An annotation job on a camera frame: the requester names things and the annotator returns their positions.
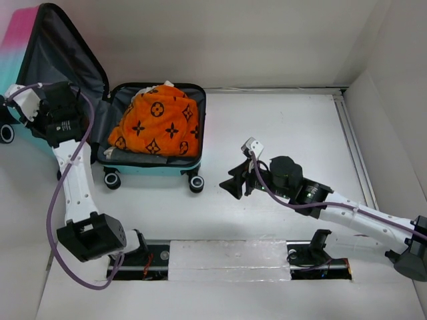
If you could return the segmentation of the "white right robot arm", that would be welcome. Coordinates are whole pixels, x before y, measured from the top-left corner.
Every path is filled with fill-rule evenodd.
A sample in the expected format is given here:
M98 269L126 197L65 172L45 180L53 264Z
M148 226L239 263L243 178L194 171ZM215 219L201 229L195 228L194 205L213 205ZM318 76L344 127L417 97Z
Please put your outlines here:
M384 256L399 274L426 281L426 217L396 217L357 204L329 186L305 178L288 156L271 159L268 167L252 154L229 170L220 187L236 199L252 191L266 192L275 202L305 217L332 222L367 236L385 248Z

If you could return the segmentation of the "grey cream frilled cushion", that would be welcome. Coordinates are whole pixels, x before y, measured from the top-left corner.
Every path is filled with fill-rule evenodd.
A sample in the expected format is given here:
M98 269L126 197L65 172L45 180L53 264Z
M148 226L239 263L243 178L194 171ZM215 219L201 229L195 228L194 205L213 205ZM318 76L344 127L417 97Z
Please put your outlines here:
M174 87L174 84L170 81L165 81L164 83L161 83L161 85L166 85L169 87ZM160 85L153 85L151 87L145 87L140 89L138 92L134 93L131 98L130 102L128 103L126 111L128 111L129 107L132 106L133 100L141 94L148 93L152 89L156 89ZM167 157L163 157L161 155L150 155L145 153L133 153L131 151L126 151L122 149L118 149L117 147L109 147L108 149L103 151L103 156L107 161L110 162L130 162L130 163L137 163L137 164L149 164L153 163L155 165L164 165L167 163Z

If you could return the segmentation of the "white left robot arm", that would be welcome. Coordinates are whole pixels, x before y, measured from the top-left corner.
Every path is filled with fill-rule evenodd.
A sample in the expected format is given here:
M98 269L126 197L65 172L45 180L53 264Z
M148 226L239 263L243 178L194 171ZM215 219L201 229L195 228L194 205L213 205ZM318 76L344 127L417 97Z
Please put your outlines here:
M87 142L93 115L83 110L86 98L68 82L47 85L43 92L43 139L58 162L59 189L66 200L64 226L53 231L48 219L48 235L56 236L80 262L124 252L132 263L144 263L149 249L142 233L126 231L119 220L101 213L93 200L91 147Z

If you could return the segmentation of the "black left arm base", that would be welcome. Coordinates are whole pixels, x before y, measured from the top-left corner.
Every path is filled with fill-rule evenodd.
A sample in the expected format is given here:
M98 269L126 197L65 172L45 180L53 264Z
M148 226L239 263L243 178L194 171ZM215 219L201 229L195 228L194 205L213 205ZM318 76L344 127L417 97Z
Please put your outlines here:
M114 281L167 281L169 271L169 240L146 240L142 232L132 229L125 233L127 247Z

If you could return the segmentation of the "orange patterned towel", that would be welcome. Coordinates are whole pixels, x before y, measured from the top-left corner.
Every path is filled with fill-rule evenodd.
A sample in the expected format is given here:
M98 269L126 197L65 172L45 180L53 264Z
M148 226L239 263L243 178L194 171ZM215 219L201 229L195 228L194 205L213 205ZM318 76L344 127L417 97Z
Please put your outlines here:
M164 157L197 157L201 112L173 83L138 91L107 139L122 151Z

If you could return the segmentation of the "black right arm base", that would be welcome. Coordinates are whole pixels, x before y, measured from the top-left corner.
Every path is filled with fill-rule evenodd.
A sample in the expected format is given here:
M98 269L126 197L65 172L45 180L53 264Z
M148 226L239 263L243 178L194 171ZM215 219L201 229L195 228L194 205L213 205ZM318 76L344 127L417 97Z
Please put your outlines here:
M326 253L332 232L318 229L309 241L287 242L291 280L352 280L349 261Z

